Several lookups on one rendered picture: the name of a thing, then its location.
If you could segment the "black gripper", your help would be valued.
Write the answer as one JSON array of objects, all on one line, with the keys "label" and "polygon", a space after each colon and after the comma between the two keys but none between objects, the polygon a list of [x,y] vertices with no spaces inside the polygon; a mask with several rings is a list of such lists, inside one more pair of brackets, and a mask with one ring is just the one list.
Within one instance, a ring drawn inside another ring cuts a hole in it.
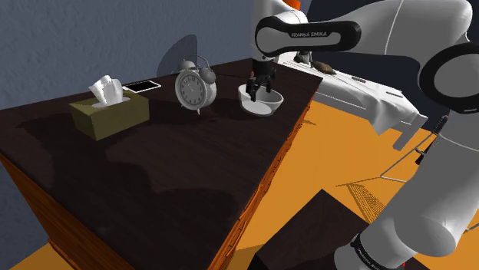
[{"label": "black gripper", "polygon": [[274,61],[257,61],[252,59],[252,71],[250,79],[246,83],[246,93],[250,96],[250,100],[256,101],[256,92],[260,88],[257,77],[261,77],[261,85],[266,87],[266,92],[272,90],[272,83],[276,79],[276,68]]}]

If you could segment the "white bowl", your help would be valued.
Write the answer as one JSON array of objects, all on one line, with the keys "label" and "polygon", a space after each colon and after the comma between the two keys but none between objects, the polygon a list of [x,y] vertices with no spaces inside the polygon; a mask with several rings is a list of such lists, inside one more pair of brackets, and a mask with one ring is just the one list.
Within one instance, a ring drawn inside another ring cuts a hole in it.
[{"label": "white bowl", "polygon": [[251,96],[246,92],[246,85],[238,86],[239,104],[249,114],[268,117],[275,113],[284,101],[281,93],[271,89],[270,92],[262,86],[256,92],[256,100],[252,101]]}]

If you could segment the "grey twin-bell alarm clock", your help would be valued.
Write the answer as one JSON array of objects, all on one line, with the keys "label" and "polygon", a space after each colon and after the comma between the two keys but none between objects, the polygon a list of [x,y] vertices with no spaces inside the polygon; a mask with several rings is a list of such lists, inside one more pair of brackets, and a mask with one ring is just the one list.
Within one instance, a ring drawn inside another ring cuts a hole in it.
[{"label": "grey twin-bell alarm clock", "polygon": [[210,106],[216,99],[216,74],[206,58],[193,54],[178,64],[175,94],[181,107],[196,111]]}]

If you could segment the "white bed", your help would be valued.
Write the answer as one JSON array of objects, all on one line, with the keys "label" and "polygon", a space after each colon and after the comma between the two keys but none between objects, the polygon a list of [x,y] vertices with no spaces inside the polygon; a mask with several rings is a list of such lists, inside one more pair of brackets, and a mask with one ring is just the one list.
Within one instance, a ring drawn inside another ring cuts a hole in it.
[{"label": "white bed", "polygon": [[295,61],[295,56],[294,52],[282,54],[278,63],[322,78],[314,101],[366,119],[378,135],[389,129],[399,131],[395,150],[402,150],[428,120],[395,88],[338,70],[326,74],[311,64]]}]

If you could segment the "dark-topped wooden chest of drawers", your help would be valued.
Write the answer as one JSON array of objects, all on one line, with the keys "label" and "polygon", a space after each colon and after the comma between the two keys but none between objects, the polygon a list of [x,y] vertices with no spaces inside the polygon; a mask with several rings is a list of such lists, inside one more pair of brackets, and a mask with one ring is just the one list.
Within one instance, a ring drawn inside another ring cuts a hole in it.
[{"label": "dark-topped wooden chest of drawers", "polygon": [[216,66],[200,113],[160,77],[149,120],[102,140],[74,126],[85,93],[0,110],[0,161],[74,270],[226,270],[321,82],[278,66],[284,101],[254,117],[238,100],[250,68]]}]

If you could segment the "olive tissue box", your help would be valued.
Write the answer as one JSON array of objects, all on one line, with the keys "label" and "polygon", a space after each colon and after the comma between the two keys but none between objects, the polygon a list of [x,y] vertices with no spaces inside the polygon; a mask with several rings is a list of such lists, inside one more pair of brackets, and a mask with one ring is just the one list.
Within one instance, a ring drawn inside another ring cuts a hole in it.
[{"label": "olive tissue box", "polygon": [[75,127],[96,141],[150,119],[149,100],[125,91],[118,79],[104,75],[89,90],[94,98],[69,107]]}]

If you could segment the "black phone with white frame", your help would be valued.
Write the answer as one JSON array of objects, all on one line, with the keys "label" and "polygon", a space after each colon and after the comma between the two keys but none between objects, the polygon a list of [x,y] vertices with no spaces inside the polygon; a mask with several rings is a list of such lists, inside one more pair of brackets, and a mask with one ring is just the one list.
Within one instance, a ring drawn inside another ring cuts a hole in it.
[{"label": "black phone with white frame", "polygon": [[151,81],[151,80],[140,81],[140,82],[137,82],[137,83],[122,86],[122,88],[125,91],[131,91],[131,92],[136,93],[136,94],[141,93],[141,92],[145,92],[145,91],[150,91],[150,90],[153,90],[153,89],[157,89],[157,88],[160,88],[160,87],[161,87],[160,84],[158,84],[154,81]]}]

